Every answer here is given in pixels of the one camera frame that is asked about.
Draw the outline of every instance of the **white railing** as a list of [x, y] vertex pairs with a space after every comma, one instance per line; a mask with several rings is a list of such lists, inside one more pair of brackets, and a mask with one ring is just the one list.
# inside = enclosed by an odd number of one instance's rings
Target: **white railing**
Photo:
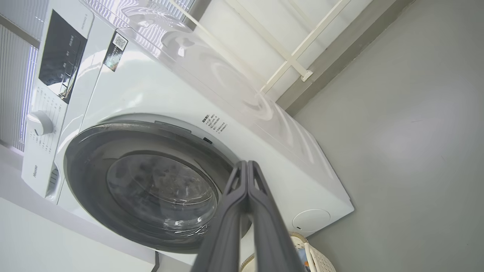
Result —
[[[297, 0], [288, 0], [291, 7], [299, 16], [305, 21], [306, 25], [313, 27], [313, 23], [309, 16], [297, 4]], [[338, 16], [346, 5], [351, 0], [339, 0], [336, 5], [326, 14], [326, 16], [313, 28], [313, 30], [306, 36], [306, 38], [297, 46], [297, 48], [289, 53], [282, 44], [267, 30], [265, 27], [255, 19], [250, 12], [248, 12], [238, 0], [225, 0], [225, 2], [232, 7], [268, 44], [270, 44], [284, 59], [284, 63], [275, 71], [275, 73], [269, 78], [269, 80], [260, 89], [261, 92], [267, 93], [267, 91], [274, 86], [274, 84], [282, 77], [282, 75], [292, 66], [301, 75], [301, 80], [306, 81], [313, 72], [304, 68], [299, 62], [298, 58], [301, 54], [316, 40], [316, 38], [326, 29], [326, 27]], [[231, 52], [227, 46], [222, 44], [217, 38], [215, 38], [205, 27], [203, 27], [197, 20], [195, 20], [188, 12], [180, 7], [175, 0], [170, 0], [170, 3], [179, 9], [187, 18], [192, 20], [210, 39], [216, 47], [221, 47], [228, 54], [231, 55], [236, 61], [238, 61], [245, 69], [252, 71], [252, 73], [259, 78], [262, 82], [265, 79], [259, 73], [256, 73], [244, 60], [240, 59], [236, 54]]]

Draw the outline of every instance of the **control panel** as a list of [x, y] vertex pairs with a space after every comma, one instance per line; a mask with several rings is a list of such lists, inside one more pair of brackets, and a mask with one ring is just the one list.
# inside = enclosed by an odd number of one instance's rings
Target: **control panel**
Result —
[[52, 10], [39, 79], [65, 103], [71, 98], [86, 42], [86, 38]]
[[22, 179], [40, 196], [56, 202], [59, 176], [54, 157], [64, 117], [87, 43], [92, 14], [79, 6], [76, 12], [60, 1], [51, 2], [49, 25], [42, 38], [37, 78], [27, 116]]
[[37, 80], [32, 108], [27, 116], [27, 137], [22, 167], [23, 180], [42, 197], [54, 169], [54, 156], [64, 121], [67, 104]]

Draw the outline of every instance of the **laundry basket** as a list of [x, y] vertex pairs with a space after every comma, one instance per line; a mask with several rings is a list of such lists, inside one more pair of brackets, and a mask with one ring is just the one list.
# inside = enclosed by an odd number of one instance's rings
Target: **laundry basket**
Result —
[[[316, 248], [312, 247], [307, 239], [296, 232], [290, 232], [291, 240], [297, 249], [305, 249], [306, 258], [309, 265], [309, 271], [311, 272], [336, 272], [332, 263], [319, 252]], [[252, 254], [241, 265], [241, 272], [255, 272], [256, 262], [254, 261], [255, 255]]]

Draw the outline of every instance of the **gray floor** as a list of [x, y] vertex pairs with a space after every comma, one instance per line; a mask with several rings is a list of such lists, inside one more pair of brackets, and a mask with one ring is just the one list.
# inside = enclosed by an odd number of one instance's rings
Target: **gray floor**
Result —
[[484, 271], [484, 1], [417, 0], [296, 116], [355, 212], [338, 272]]

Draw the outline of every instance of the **white washing machine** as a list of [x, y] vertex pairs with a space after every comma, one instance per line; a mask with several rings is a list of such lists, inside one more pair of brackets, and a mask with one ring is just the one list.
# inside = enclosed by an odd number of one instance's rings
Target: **white washing machine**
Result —
[[314, 137], [164, 7], [51, 0], [42, 40], [22, 178], [49, 201], [187, 263], [239, 160], [290, 231], [353, 211]]

